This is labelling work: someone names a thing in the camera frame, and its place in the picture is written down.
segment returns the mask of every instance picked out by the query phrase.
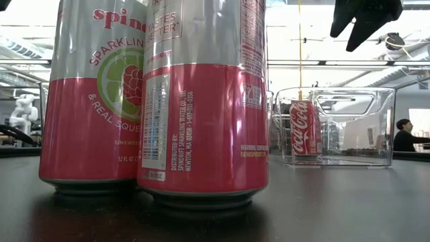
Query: black shirt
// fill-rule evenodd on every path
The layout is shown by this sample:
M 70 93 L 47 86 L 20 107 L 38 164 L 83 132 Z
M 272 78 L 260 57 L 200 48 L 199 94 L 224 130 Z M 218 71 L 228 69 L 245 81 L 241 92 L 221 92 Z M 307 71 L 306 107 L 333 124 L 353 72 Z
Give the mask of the black shirt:
M 415 152 L 414 144 L 430 143 L 430 138 L 421 138 L 400 130 L 394 138 L 394 151 Z

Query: barcode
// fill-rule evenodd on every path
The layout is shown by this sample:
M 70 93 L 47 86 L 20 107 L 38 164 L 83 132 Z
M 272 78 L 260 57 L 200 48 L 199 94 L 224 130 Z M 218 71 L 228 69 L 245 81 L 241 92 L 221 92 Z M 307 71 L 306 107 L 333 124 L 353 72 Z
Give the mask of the barcode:
M 153 77 L 146 81 L 142 167 L 166 168 L 168 113 L 169 76 Z

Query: red can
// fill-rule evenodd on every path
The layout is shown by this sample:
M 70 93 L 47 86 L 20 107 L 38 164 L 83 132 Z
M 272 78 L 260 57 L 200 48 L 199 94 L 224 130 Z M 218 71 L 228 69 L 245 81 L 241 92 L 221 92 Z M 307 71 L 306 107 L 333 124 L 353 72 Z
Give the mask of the red can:
M 322 154 L 321 124 L 312 102 L 298 101 L 291 105 L 290 128 L 293 158 Z
M 138 184 L 156 201 L 228 208 L 267 185 L 264 16 L 264 0 L 150 1 Z
M 146 6 L 62 0 L 40 179 L 68 194 L 136 185 Z

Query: dark hair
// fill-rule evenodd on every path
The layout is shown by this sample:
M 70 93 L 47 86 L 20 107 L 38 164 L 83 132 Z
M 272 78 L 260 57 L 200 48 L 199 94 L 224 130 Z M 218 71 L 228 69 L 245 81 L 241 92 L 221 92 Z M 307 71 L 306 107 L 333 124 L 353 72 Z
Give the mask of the dark hair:
M 403 129 L 403 125 L 406 125 L 406 124 L 408 124 L 409 122 L 410 122 L 410 120 L 409 120 L 409 119 L 404 118 L 404 119 L 402 119 L 402 120 L 397 121 L 397 123 L 396 123 L 396 127 L 397 127 L 399 130 L 402 130 L 402 129 Z

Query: coca-cola can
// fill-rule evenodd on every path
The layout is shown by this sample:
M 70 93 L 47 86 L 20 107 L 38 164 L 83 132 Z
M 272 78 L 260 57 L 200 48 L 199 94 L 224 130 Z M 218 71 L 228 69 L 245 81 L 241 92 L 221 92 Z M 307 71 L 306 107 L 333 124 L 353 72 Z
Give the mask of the coca-cola can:
M 290 132 L 293 160 L 317 161 L 322 155 L 321 124 L 310 101 L 297 101 L 290 107 Z
M 62 0 L 39 176 L 68 194 L 136 183 L 147 6 Z
M 246 204 L 268 182 L 264 0 L 148 5 L 138 184 L 182 208 Z

